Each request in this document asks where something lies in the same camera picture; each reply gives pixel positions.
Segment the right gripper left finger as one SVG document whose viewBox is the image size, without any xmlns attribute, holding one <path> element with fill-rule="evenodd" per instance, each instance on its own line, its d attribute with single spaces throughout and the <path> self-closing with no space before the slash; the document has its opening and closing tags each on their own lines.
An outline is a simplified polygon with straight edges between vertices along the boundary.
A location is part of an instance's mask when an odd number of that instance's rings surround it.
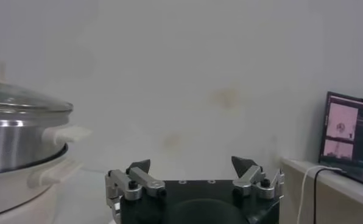
<svg viewBox="0 0 363 224">
<path fill-rule="evenodd" d="M 107 205 L 112 210 L 114 223 L 121 221 L 121 200 L 136 202 L 143 195 L 164 201 L 166 184 L 149 175 L 150 160 L 133 162 L 125 172 L 115 169 L 105 175 L 105 194 Z"/>
</svg>

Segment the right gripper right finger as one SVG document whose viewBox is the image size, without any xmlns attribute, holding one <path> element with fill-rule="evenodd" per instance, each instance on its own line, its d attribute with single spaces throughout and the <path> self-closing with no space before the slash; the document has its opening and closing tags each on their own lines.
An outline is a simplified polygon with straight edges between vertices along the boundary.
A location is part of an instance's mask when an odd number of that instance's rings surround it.
<svg viewBox="0 0 363 224">
<path fill-rule="evenodd" d="M 268 175 L 263 167 L 257 165 L 252 159 L 232 156 L 231 162 L 238 176 L 232 184 L 242 197 L 248 197 L 254 193 L 262 200 L 283 198 L 284 172 L 282 169 Z"/>
</svg>

